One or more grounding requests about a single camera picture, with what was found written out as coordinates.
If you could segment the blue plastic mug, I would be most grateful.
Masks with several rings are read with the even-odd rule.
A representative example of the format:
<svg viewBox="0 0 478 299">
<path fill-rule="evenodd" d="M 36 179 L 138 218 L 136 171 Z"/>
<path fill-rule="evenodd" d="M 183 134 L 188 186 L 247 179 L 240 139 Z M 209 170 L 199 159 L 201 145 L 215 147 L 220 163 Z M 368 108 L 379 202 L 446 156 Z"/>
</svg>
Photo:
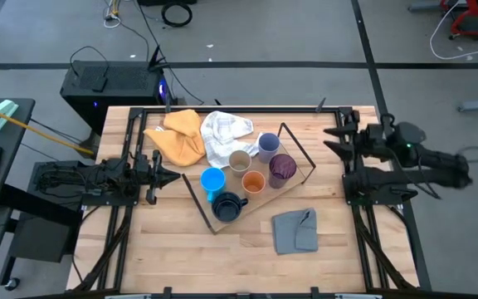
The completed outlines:
<svg viewBox="0 0 478 299">
<path fill-rule="evenodd" d="M 227 177 L 219 168 L 205 169 L 200 178 L 202 188 L 207 194 L 207 201 L 212 203 L 226 188 Z"/>
</svg>

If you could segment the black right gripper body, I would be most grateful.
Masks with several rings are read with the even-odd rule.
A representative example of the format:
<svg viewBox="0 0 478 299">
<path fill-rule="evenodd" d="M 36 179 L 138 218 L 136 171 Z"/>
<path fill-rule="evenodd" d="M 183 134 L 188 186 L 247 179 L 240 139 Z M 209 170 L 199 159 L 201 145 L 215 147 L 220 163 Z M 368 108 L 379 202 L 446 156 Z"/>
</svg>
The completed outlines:
<svg viewBox="0 0 478 299">
<path fill-rule="evenodd" d="M 384 121 L 380 118 L 379 124 L 368 124 L 354 136 L 354 150 L 357 155 L 373 157 L 382 162 L 392 158 L 390 149 L 384 139 Z"/>
</svg>

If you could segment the black table frame rails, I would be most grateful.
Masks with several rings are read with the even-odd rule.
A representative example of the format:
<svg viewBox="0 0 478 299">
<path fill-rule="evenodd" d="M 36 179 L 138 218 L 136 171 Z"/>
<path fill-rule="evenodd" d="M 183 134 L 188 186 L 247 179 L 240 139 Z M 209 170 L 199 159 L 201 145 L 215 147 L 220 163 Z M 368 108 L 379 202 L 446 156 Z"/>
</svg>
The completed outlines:
<svg viewBox="0 0 478 299">
<path fill-rule="evenodd" d="M 280 294 L 364 292 L 393 287 L 372 252 L 363 266 L 352 209 L 344 200 L 339 157 L 329 150 L 325 129 L 336 124 L 331 108 L 312 106 L 231 106 L 228 112 L 251 119 L 256 133 L 280 133 L 305 179 L 293 189 L 223 229 L 210 229 L 193 201 L 207 161 L 180 169 L 180 178 L 157 192 L 157 203 L 134 207 L 128 242 L 109 263 L 106 283 L 120 281 L 123 293 L 159 297 L 216 296 L 224 299 L 276 298 Z M 319 249 L 278 255 L 273 216 L 313 208 Z"/>
</svg>

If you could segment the red wheeled chair base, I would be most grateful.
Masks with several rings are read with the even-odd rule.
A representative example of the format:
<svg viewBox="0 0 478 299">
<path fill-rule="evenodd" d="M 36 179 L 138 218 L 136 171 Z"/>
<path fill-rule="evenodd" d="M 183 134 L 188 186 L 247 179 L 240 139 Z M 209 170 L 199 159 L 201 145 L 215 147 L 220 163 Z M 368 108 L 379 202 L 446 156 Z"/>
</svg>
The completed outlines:
<svg viewBox="0 0 478 299">
<path fill-rule="evenodd" d="M 443 16 L 455 4 L 457 6 L 450 12 L 453 23 L 449 39 L 465 36 L 478 40 L 478 0 L 441 0 L 440 8 L 444 12 Z"/>
</svg>

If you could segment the black computer tower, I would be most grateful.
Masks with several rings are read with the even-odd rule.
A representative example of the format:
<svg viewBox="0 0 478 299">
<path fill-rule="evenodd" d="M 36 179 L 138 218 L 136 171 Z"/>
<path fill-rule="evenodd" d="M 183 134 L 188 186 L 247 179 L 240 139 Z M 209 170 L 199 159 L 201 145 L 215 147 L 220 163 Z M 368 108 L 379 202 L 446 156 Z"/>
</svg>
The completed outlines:
<svg viewBox="0 0 478 299">
<path fill-rule="evenodd" d="M 168 84 L 160 69 L 147 70 L 145 61 L 73 61 L 60 95 L 91 130 L 101 135 L 111 106 L 164 105 L 170 99 Z M 102 92 L 91 86 L 108 78 Z"/>
</svg>

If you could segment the purple faceted tumbler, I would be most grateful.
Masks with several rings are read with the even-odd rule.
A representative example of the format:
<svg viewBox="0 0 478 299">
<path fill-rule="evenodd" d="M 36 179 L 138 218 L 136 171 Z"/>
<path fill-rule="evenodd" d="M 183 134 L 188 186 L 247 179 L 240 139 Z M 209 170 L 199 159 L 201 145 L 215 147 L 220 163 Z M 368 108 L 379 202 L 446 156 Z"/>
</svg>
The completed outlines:
<svg viewBox="0 0 478 299">
<path fill-rule="evenodd" d="M 295 160 L 287 154 L 276 154 L 269 162 L 269 185 L 273 189 L 282 188 L 297 170 Z"/>
</svg>

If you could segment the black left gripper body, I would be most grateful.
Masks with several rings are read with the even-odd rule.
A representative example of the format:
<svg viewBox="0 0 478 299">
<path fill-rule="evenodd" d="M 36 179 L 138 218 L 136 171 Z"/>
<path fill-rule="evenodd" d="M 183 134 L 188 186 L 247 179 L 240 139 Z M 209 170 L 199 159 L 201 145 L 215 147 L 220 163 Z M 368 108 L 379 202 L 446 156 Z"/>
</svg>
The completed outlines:
<svg viewBox="0 0 478 299">
<path fill-rule="evenodd" d="M 148 185 L 145 199 L 150 205 L 157 203 L 155 195 L 158 186 L 158 170 L 161 166 L 161 154 L 155 149 L 152 153 L 152 159 L 148 159 L 146 154 L 140 154 L 137 159 L 137 175 L 139 185 Z"/>
</svg>

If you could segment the grey folded cloth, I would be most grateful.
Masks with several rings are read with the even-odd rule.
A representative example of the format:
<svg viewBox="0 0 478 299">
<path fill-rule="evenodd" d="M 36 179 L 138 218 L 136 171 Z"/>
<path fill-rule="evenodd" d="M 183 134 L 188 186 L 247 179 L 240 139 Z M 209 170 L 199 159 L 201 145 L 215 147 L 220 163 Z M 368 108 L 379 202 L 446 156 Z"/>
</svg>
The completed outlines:
<svg viewBox="0 0 478 299">
<path fill-rule="evenodd" d="M 278 255 L 318 251 L 317 215 L 313 208 L 278 214 L 271 224 Z"/>
</svg>

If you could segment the lavender cup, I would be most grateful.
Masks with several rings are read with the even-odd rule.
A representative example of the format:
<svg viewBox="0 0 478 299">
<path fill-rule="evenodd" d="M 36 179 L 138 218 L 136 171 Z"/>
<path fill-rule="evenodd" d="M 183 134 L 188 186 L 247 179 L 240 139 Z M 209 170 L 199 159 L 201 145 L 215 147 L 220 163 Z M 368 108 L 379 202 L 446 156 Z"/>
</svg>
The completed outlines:
<svg viewBox="0 0 478 299">
<path fill-rule="evenodd" d="M 259 160 L 268 164 L 273 156 L 275 156 L 280 147 L 280 139 L 272 133 L 263 133 L 259 138 Z"/>
</svg>

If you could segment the white checked cloth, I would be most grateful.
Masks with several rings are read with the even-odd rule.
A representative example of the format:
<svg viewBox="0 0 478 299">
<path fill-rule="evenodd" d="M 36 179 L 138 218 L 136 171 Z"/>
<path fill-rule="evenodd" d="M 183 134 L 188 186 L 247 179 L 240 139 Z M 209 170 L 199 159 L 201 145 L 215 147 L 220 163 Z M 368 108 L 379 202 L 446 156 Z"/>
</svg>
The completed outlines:
<svg viewBox="0 0 478 299">
<path fill-rule="evenodd" d="M 251 157 L 259 153 L 259 139 L 262 133 L 257 136 L 255 143 L 239 140 L 254 132 L 254 124 L 250 119 L 213 111 L 204 118 L 200 131 L 207 161 L 213 168 L 227 167 L 229 156 L 237 150 L 245 151 Z"/>
</svg>

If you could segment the beige cup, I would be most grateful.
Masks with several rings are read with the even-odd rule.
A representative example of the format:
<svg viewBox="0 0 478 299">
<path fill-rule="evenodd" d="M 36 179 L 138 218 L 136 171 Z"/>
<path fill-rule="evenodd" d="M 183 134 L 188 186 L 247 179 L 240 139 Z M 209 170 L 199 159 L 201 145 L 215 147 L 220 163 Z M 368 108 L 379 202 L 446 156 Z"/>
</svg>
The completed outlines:
<svg viewBox="0 0 478 299">
<path fill-rule="evenodd" d="M 244 150 L 236 150 L 230 154 L 228 163 L 232 173 L 241 178 L 251 166 L 251 156 Z"/>
</svg>

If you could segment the long yellow rod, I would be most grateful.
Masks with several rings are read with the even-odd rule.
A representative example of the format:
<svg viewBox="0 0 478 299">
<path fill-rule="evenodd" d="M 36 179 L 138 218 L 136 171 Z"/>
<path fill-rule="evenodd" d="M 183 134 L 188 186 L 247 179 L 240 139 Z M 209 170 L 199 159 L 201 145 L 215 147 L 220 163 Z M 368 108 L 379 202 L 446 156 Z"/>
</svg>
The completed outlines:
<svg viewBox="0 0 478 299">
<path fill-rule="evenodd" d="M 46 138 L 46 139 L 51 140 L 51 141 L 53 141 L 53 142 L 56 142 L 56 143 L 58 143 L 58 144 L 60 144 L 60 145 L 64 145 L 64 146 L 66 146 L 66 147 L 68 147 L 68 148 L 72 148 L 72 149 L 74 149 L 74 150 L 76 150 L 76 151 L 78 151 L 78 152 L 81 152 L 82 154 L 87 154 L 87 155 L 89 155 L 89 156 L 93 156 L 93 155 L 95 154 L 94 151 L 92 151 L 92 150 L 90 150 L 90 149 L 85 149 L 85 148 L 82 148 L 82 147 L 80 147 L 80 146 L 78 146 L 78 145 L 74 145 L 74 144 L 72 144 L 72 143 L 65 142 L 64 140 L 60 140 L 60 139 L 58 139 L 58 138 L 56 138 L 56 137 L 54 137 L 54 136 L 45 134 L 45 133 L 41 132 L 40 130 L 38 130 L 38 129 L 34 128 L 34 127 L 31 127 L 30 125 L 26 125 L 26 124 L 24 124 L 23 122 L 21 122 L 21 121 L 19 121 L 19 120 L 16 120 L 16 119 L 14 119 L 14 118 L 12 118 L 12 117 L 10 117 L 10 116 L 7 116 L 7 115 L 4 115 L 4 114 L 0 113 L 0 118 L 3 118 L 4 120 L 7 120 L 8 122 L 13 123 L 14 125 L 18 125 L 18 126 L 22 127 L 22 128 L 25 129 L 25 130 L 30 130 L 31 132 L 34 132 L 34 133 L 36 133 L 37 135 L 42 136 L 43 138 Z"/>
</svg>

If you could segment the peach orange plastic cup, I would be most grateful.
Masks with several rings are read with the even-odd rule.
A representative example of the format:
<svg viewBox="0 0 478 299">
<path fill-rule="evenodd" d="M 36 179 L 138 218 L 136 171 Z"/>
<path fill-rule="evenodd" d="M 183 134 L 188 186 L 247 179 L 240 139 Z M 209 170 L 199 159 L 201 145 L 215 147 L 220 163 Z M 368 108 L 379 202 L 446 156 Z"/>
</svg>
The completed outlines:
<svg viewBox="0 0 478 299">
<path fill-rule="evenodd" d="M 259 171 L 248 171 L 241 180 L 247 197 L 259 195 L 266 186 L 265 176 Z"/>
</svg>

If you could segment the yellow cloth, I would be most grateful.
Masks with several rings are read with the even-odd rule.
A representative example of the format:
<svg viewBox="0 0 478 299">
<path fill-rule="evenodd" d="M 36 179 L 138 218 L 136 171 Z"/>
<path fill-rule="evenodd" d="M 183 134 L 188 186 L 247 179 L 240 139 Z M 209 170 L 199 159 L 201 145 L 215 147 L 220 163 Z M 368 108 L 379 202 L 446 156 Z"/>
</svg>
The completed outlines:
<svg viewBox="0 0 478 299">
<path fill-rule="evenodd" d="M 146 129 L 144 134 L 172 164 L 185 167 L 206 155 L 201 125 L 195 110 L 181 110 L 166 114 L 162 130 Z"/>
</svg>

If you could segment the black mug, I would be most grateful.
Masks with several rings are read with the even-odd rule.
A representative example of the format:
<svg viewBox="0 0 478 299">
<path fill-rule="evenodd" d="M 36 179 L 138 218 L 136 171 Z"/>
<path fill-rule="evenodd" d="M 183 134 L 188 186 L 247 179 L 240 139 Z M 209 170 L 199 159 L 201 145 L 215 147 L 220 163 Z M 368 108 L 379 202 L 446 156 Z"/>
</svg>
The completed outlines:
<svg viewBox="0 0 478 299">
<path fill-rule="evenodd" d="M 217 220 L 231 223 L 239 218 L 242 209 L 249 203 L 248 199 L 237 194 L 224 192 L 219 194 L 212 203 L 212 213 Z"/>
</svg>

